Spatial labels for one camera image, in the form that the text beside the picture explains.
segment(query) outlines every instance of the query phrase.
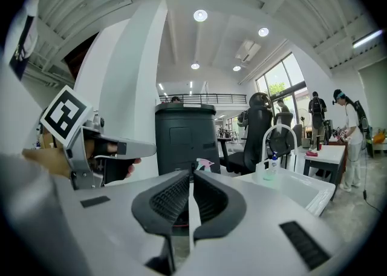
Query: black cable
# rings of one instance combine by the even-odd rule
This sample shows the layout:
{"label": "black cable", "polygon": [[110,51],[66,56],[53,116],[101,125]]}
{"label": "black cable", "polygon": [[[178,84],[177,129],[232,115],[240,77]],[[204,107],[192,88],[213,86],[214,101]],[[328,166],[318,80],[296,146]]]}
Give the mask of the black cable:
{"label": "black cable", "polygon": [[365,189],[366,187],[366,184],[367,184],[367,171],[368,171],[368,167],[367,167],[367,152],[364,153],[365,155],[365,180],[364,180],[364,191],[363,191],[363,198],[364,198],[364,201],[369,204],[370,207],[374,208],[376,211],[378,211],[379,213],[382,213],[381,210],[377,209],[375,206],[371,205],[370,203],[367,202],[367,191]]}

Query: black container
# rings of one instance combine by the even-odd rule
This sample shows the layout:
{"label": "black container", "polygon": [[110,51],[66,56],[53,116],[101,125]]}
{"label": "black container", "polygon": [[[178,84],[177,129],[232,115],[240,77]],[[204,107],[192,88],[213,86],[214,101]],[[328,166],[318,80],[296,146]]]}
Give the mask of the black container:
{"label": "black container", "polygon": [[220,174],[218,141],[213,105],[163,103],[156,106],[155,127],[158,174],[176,169],[190,172],[197,159],[213,162],[213,173]]}

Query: balcony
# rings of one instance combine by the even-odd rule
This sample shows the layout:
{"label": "balcony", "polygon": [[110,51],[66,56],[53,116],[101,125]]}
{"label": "balcony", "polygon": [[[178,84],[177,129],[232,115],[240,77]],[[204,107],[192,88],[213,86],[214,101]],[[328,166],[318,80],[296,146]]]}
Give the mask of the balcony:
{"label": "balcony", "polygon": [[247,104],[245,94],[171,94],[160,96],[160,100],[169,103],[174,96],[186,104]]}

